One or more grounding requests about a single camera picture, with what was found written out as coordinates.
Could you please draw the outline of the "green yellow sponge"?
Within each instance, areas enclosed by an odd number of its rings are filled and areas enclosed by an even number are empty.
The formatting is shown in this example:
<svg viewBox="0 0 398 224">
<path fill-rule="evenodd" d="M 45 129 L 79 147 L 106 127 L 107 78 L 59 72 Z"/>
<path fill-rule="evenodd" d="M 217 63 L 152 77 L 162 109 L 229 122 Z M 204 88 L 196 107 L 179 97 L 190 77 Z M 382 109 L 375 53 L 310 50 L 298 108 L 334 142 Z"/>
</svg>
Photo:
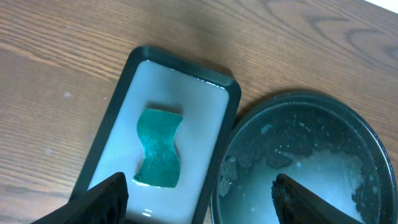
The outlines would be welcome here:
<svg viewBox="0 0 398 224">
<path fill-rule="evenodd" d="M 175 135 L 183 116 L 168 111 L 145 109 L 137 122 L 137 135 L 144 150 L 136 182 L 160 188 L 174 188 L 180 177 L 180 159 Z"/>
</svg>

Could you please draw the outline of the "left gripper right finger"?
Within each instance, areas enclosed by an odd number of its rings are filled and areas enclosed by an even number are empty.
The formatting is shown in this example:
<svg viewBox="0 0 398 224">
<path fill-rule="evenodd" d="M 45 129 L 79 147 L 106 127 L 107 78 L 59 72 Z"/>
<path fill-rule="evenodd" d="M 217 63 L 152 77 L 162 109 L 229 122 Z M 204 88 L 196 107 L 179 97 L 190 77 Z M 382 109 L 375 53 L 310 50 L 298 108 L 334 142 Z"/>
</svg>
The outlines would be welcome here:
<svg viewBox="0 0 398 224">
<path fill-rule="evenodd" d="M 361 224 L 286 174 L 272 182 L 272 202 L 283 224 Z"/>
</svg>

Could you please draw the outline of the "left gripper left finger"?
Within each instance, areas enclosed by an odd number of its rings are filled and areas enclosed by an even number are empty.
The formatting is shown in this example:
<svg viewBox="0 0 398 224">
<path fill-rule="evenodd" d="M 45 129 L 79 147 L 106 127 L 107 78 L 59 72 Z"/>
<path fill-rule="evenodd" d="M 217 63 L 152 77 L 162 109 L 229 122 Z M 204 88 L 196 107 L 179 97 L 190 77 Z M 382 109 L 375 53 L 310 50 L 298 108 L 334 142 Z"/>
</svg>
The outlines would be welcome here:
<svg viewBox="0 0 398 224">
<path fill-rule="evenodd" d="M 32 224 L 123 224 L 128 198 L 125 175 L 117 172 Z"/>
</svg>

